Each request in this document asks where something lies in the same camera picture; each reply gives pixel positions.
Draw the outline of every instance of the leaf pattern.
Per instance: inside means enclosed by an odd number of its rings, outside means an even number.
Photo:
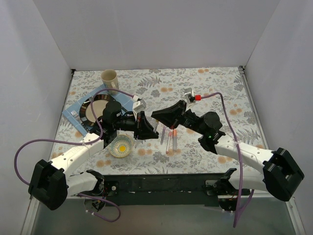
[[[100,86],[102,84],[100,74],[101,71],[76,71],[65,109]],[[146,101],[146,116],[152,126],[156,123],[153,118],[149,117],[152,111],[174,105],[180,99],[184,99],[184,89],[192,87],[196,94],[201,95],[221,92],[224,96],[227,114],[238,139],[252,145],[264,145],[237,68],[118,70],[117,75],[121,90],[136,94]],[[198,116],[208,111],[217,112],[223,124],[221,130],[231,135],[219,96],[197,102],[191,110]],[[161,133],[162,129],[163,125],[159,124],[157,131]],[[138,141],[134,139],[132,132],[118,131],[118,134],[126,134],[134,142],[133,150],[127,157],[115,158],[110,154],[109,149],[105,148],[85,161],[74,174],[88,169],[94,169],[102,174],[220,173],[226,172],[231,167],[239,167],[235,160],[226,161],[224,157],[220,158],[220,156],[206,152],[197,141],[201,135],[196,132],[182,126],[179,126],[177,131],[178,151],[174,152],[170,147],[168,154],[165,153],[168,129],[162,145],[160,139]],[[75,127],[62,117],[56,139],[80,141],[82,138]],[[71,145],[56,143],[52,153],[57,156],[71,147]]]

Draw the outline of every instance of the wall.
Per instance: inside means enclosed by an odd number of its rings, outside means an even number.
[[[313,234],[313,1],[281,0],[246,67],[248,84],[271,148],[288,149],[305,174],[295,193]]]
[[[245,65],[279,0],[34,0],[72,69]]]
[[[29,205],[27,186],[13,168],[17,149],[35,138],[54,138],[70,69],[32,0],[0,0],[0,234],[20,234]],[[50,144],[21,152],[18,166],[30,181]]]

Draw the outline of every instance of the mug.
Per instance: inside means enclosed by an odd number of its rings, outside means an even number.
[[[119,89],[117,74],[115,70],[104,70],[101,73],[101,80],[107,88]],[[118,94],[118,92],[108,91],[108,94],[115,95]]]

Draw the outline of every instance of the bowl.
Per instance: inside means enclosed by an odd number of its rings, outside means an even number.
[[[117,135],[109,145],[109,152],[116,158],[124,158],[133,148],[133,140],[127,135]]]

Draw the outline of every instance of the purple cable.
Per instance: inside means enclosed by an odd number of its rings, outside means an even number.
[[[128,95],[128,96],[130,96],[131,98],[133,98],[133,96],[134,96],[134,95],[132,95],[132,94],[129,94],[129,93],[127,93],[127,92],[123,92],[123,91],[120,91],[120,90],[117,90],[117,89],[106,88],[106,89],[102,89],[102,90],[96,92],[96,94],[94,94],[93,97],[95,97],[96,95],[98,95],[100,92],[104,92],[104,91],[117,91],[117,92],[123,93],[123,94],[125,94],[125,95]],[[100,140],[101,137],[102,137],[102,135],[103,135],[102,126],[101,126],[101,124],[100,124],[100,122],[99,122],[99,120],[98,120],[98,118],[97,118],[97,116],[96,116],[96,114],[95,114],[95,112],[94,112],[94,109],[93,109],[93,105],[92,105],[92,103],[93,103],[93,97],[92,97],[92,99],[90,100],[90,106],[91,106],[92,114],[93,114],[94,118],[96,119],[96,122],[97,122],[98,126],[100,127],[100,136],[99,136],[99,138],[97,138],[97,139],[95,139],[95,140],[93,140],[93,141],[90,141],[90,142],[86,142],[86,143],[84,143],[84,144],[92,144],[92,143],[95,143],[95,142],[97,142],[98,140]],[[64,143],[64,144],[70,144],[70,145],[83,145],[83,143],[66,142],[66,141],[57,141],[57,140],[52,140],[52,139],[36,139],[36,140],[28,141],[28,142],[26,142],[25,144],[23,144],[23,145],[18,149],[18,151],[17,151],[16,154],[15,154],[15,157],[14,157],[14,170],[15,170],[15,173],[16,173],[17,177],[18,177],[24,184],[26,184],[26,185],[28,185],[28,186],[29,186],[29,182],[27,182],[25,179],[22,178],[22,176],[20,175],[19,170],[18,170],[18,155],[19,155],[20,151],[21,151],[25,146],[27,146],[27,145],[29,145],[29,144],[31,144],[31,143],[35,143],[35,142],[53,142],[53,143]]]
[[[220,97],[221,97],[222,106],[223,106],[223,111],[224,111],[224,114],[225,114],[225,118],[226,118],[227,124],[228,124],[228,126],[229,126],[229,128],[230,128],[230,130],[231,130],[231,133],[232,133],[233,136],[234,136],[235,142],[238,142],[236,133],[235,133],[234,129],[232,128],[232,126],[230,125],[230,121],[229,121],[228,116],[227,116],[227,112],[226,112],[226,107],[225,107],[223,95],[222,95],[220,92],[215,92],[215,93],[213,93],[213,94],[201,96],[201,99],[209,98],[209,97],[215,96],[215,95],[217,95],[217,94],[220,95]],[[239,218],[240,218],[241,214],[244,212],[245,208],[247,207],[247,205],[248,205],[249,202],[251,201],[252,196],[253,196],[253,193],[254,193],[254,190],[252,190],[252,191],[251,191],[251,194],[250,194],[250,196],[249,196],[249,198],[248,198],[248,200],[247,200],[247,202],[245,203],[245,205],[242,206],[242,208],[240,208],[241,191],[242,191],[242,189],[243,189],[243,158],[242,158],[242,155],[241,155],[241,151],[240,151],[239,145],[237,144],[236,147],[237,147],[238,157],[239,157],[240,176],[239,176],[238,199],[237,199],[237,204],[236,204],[236,208],[238,208],[238,209],[237,209],[236,212],[235,212],[235,218],[234,218],[234,224],[233,224],[233,227],[234,227],[234,228],[237,226],[237,223],[238,223],[238,221],[239,221]]]
[[[117,204],[115,204],[114,202],[110,202],[110,201],[108,201],[108,200],[106,200],[104,198],[97,198],[97,197],[89,196],[89,195],[86,195],[86,194],[83,194],[83,193],[79,193],[77,195],[80,196],[80,197],[88,197],[88,198],[91,198],[91,199],[94,199],[94,200],[100,200],[102,202],[105,202],[105,203],[111,204],[112,206],[115,206],[118,209],[118,217],[115,218],[115,219],[107,219],[106,217],[104,217],[104,216],[102,216],[102,215],[100,215],[98,213],[95,213],[93,211],[88,210],[89,213],[93,213],[95,216],[97,216],[97,217],[99,217],[99,218],[101,218],[101,219],[103,219],[105,221],[112,223],[112,222],[117,221],[121,217],[122,211],[121,211],[120,207]]]

